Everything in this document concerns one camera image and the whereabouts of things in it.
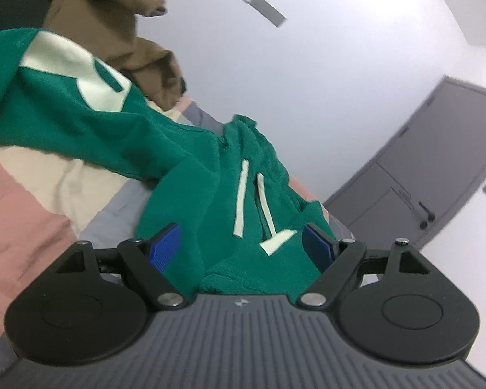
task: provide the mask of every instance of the door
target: door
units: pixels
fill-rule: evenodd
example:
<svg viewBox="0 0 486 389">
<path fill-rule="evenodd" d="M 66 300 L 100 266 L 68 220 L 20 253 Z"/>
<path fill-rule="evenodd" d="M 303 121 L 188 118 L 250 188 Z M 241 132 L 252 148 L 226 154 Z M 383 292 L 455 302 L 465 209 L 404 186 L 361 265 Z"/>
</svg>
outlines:
<svg viewBox="0 0 486 389">
<path fill-rule="evenodd" d="M 325 206 L 371 248 L 397 237 L 421 248 L 485 177 L 486 93 L 445 80 Z"/>
</svg>

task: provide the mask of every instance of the wall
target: wall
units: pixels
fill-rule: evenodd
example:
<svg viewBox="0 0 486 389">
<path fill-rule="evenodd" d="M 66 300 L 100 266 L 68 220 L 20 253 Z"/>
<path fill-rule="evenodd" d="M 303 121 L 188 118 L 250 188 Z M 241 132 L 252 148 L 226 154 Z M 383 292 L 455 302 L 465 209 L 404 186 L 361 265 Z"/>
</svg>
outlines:
<svg viewBox="0 0 486 389">
<path fill-rule="evenodd" d="M 470 48 L 451 73 L 486 88 L 486 49 Z M 486 195 L 482 187 L 422 253 L 476 305 L 480 331 L 468 361 L 486 376 Z"/>
<path fill-rule="evenodd" d="M 286 168 L 325 200 L 425 99 L 464 51 L 443 0 L 167 0 L 139 34 L 177 54 L 189 94 L 228 121 L 248 115 Z"/>
</svg>

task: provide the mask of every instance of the black door handle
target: black door handle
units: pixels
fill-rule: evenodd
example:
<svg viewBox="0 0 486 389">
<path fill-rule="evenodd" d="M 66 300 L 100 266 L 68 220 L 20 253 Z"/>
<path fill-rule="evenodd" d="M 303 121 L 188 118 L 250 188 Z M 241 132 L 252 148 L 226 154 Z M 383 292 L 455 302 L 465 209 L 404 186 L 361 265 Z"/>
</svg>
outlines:
<svg viewBox="0 0 486 389">
<path fill-rule="evenodd" d="M 436 220 L 436 215 L 430 209 L 428 209 L 425 205 L 423 205 L 423 203 L 421 203 L 421 202 L 418 202 L 418 203 L 423 208 L 423 210 L 427 213 L 429 222 L 434 222 Z"/>
</svg>

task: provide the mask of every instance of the brown jacket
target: brown jacket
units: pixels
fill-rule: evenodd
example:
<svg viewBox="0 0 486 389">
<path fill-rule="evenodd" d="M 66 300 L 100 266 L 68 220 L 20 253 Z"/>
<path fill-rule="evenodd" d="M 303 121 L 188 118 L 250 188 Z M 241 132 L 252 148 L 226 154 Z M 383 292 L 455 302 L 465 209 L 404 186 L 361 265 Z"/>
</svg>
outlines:
<svg viewBox="0 0 486 389">
<path fill-rule="evenodd" d="M 164 0 L 54 0 L 44 28 L 83 46 L 117 70 L 129 70 L 138 87 L 163 110 L 181 96 L 173 53 L 135 35 L 135 14 L 165 13 Z"/>
</svg>

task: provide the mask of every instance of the blue textured pad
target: blue textured pad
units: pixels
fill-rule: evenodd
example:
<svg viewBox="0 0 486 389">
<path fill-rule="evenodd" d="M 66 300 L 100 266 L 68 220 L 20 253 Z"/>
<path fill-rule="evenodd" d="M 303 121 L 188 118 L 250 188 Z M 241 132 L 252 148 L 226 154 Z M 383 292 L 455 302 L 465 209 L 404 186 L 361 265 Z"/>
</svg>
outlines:
<svg viewBox="0 0 486 389">
<path fill-rule="evenodd" d="M 303 249 L 320 273 L 335 261 L 335 252 L 331 243 L 323 239 L 309 225 L 303 229 Z"/>
<path fill-rule="evenodd" d="M 175 225 L 151 245 L 149 262 L 162 273 L 176 256 L 181 245 L 182 229 L 179 225 Z"/>
</svg>

